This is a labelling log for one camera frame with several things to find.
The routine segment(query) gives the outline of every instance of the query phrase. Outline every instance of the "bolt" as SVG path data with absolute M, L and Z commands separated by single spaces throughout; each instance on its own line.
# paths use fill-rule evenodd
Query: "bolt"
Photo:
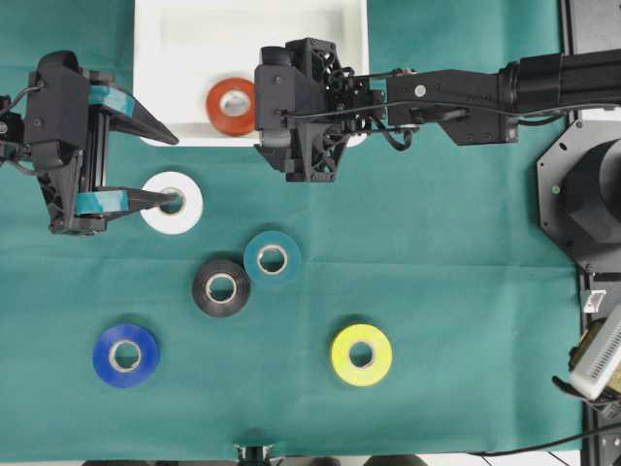
M 423 84 L 419 84 L 417 87 L 414 88 L 414 95 L 418 98 L 424 97 L 426 93 L 427 87 L 425 87 Z

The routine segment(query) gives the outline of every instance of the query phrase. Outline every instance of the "white tray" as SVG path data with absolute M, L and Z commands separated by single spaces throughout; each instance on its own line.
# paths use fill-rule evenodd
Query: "white tray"
M 367 0 L 136 0 L 135 12 L 134 95 L 180 146 L 258 143 L 255 131 L 236 138 L 216 131 L 205 99 L 224 78 L 253 81 L 263 46 L 332 41 L 343 66 L 369 73 Z

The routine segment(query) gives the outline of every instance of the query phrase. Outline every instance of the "black tape roll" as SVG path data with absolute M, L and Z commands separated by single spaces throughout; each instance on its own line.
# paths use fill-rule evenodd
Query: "black tape roll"
M 233 292 L 229 297 L 220 298 L 213 294 L 211 285 L 218 278 L 233 283 Z M 217 259 L 203 264 L 192 284 L 194 302 L 201 311 L 213 317 L 229 317 L 238 313 L 249 295 L 250 278 L 242 267 L 230 260 Z

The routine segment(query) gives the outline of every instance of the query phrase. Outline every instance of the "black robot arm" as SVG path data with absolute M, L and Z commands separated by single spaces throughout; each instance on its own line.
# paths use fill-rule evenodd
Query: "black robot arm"
M 11 112 L 28 96 L 25 118 Z M 175 200 L 106 183 L 110 131 L 166 144 L 178 139 L 110 73 L 83 69 L 71 51 L 44 56 L 12 103 L 0 99 L 0 164 L 36 176 L 52 233 L 92 235 L 108 221 Z M 32 169 L 23 165 L 32 164 Z
M 356 76 L 341 65 L 335 44 L 304 39 L 263 48 L 255 88 L 259 152 L 288 181 L 330 182 L 354 135 L 380 133 L 405 150 L 420 125 L 437 123 L 459 146 L 504 144 L 517 142 L 519 124 L 615 107 L 621 50 L 523 58 L 494 74 L 397 69 Z

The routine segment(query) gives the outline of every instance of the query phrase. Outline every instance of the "white tape roll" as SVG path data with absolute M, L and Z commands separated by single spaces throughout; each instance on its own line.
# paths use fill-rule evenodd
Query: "white tape roll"
M 140 211 L 145 222 L 167 235 L 179 235 L 192 228 L 203 213 L 203 194 L 198 184 L 179 172 L 162 172 L 152 176 L 143 186 L 145 191 L 176 192 L 181 196 L 181 208 L 168 214 L 159 207 Z

